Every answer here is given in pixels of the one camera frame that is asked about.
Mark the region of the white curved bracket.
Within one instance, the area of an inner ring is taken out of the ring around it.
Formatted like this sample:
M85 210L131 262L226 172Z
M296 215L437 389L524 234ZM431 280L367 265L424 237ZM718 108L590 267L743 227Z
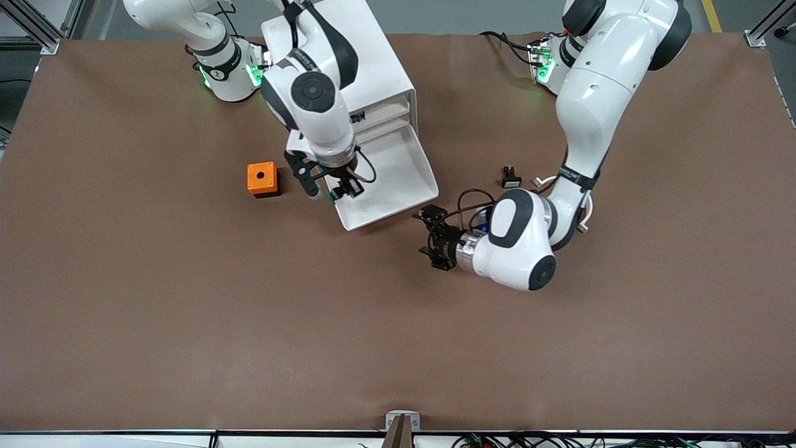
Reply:
M551 176L547 178L540 178L535 177L534 185L535 185L535 193L537 195L542 195L546 190L550 189L557 176ZM575 224L576 230L579 233L588 233L590 230L589 220L591 219L593 212L595 209L594 201L591 196L591 191L586 193L581 205L579 206L579 210L575 213Z

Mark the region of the aluminium frame profile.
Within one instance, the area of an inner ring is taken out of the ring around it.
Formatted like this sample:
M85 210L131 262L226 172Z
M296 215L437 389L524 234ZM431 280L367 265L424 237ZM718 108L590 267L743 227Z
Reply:
M87 0L0 0L0 50L55 55L60 41L76 37Z
M790 25L780 25L793 9L796 8L796 0L778 0L778 3L752 28L745 29L744 39L751 48L764 48L765 35L773 33L774 37L782 38L796 29L796 22Z

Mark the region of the orange box with hole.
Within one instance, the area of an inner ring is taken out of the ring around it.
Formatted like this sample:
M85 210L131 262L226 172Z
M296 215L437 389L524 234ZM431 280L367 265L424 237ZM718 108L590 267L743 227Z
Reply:
M282 195L280 173L273 161L247 165L247 188L251 196L258 199Z

